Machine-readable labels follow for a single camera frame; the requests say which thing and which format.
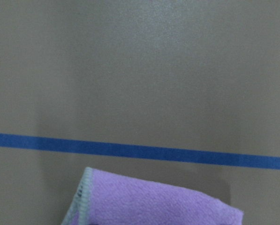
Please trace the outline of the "purple microfibre cloth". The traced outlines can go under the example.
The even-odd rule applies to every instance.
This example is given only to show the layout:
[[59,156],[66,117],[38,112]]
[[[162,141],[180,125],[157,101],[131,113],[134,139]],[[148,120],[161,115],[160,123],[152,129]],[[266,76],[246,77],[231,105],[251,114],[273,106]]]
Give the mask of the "purple microfibre cloth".
[[87,167],[64,225],[240,225],[243,212],[204,193]]

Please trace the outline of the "brown paper table mat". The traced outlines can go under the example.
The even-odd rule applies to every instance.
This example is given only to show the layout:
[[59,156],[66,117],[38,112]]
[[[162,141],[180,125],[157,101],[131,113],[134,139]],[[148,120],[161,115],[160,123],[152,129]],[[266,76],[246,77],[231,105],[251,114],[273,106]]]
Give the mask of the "brown paper table mat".
[[[280,0],[0,0],[0,133],[280,157]],[[280,225],[280,170],[0,147],[0,225],[58,225],[85,167]]]

